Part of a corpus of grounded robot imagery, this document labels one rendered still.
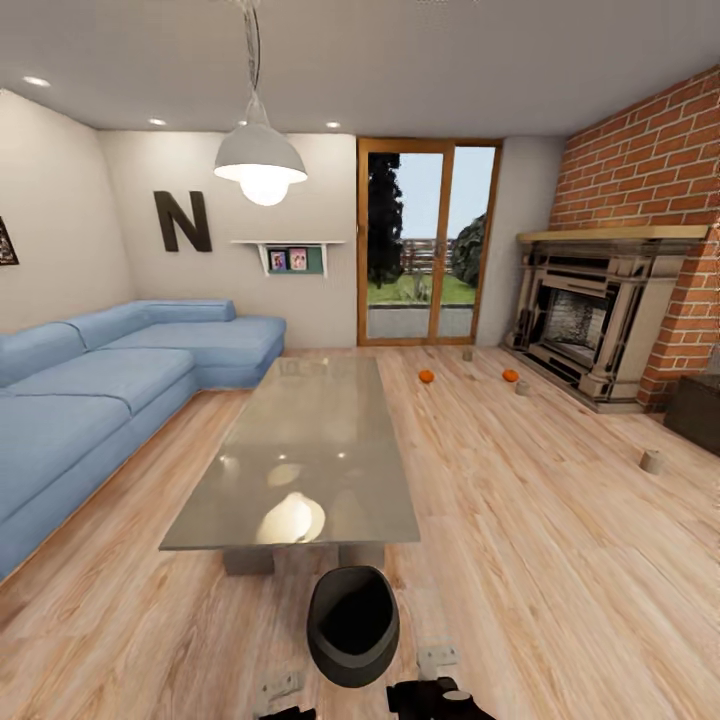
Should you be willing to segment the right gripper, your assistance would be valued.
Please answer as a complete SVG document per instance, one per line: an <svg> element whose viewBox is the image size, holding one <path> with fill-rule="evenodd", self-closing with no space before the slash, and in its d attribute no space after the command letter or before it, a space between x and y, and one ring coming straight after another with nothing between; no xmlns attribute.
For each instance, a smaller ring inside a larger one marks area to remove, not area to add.
<svg viewBox="0 0 720 720"><path fill-rule="evenodd" d="M430 692L436 688L455 688L452 677L439 677L434 681L403 681L386 686L390 713L398 713L399 720L424 720L424 706Z"/></svg>

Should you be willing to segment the cauldron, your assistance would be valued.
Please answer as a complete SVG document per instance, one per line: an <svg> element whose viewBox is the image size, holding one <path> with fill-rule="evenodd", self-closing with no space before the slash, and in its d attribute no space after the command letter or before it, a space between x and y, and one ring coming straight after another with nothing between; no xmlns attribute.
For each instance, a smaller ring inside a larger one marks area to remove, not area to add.
<svg viewBox="0 0 720 720"><path fill-rule="evenodd" d="M307 640L313 660L334 684L364 688L387 670L400 636L389 582L368 565L323 575L311 597Z"/></svg>

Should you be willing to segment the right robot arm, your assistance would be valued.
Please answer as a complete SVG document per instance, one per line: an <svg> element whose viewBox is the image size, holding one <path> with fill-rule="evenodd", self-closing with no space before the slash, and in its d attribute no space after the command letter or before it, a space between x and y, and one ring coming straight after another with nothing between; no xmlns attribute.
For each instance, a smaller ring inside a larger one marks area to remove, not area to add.
<svg viewBox="0 0 720 720"><path fill-rule="evenodd" d="M436 668L460 663L462 652L454 644L418 648L417 681L386 686L390 713L399 720L495 720L466 691L459 691L452 677L438 677Z"/></svg>

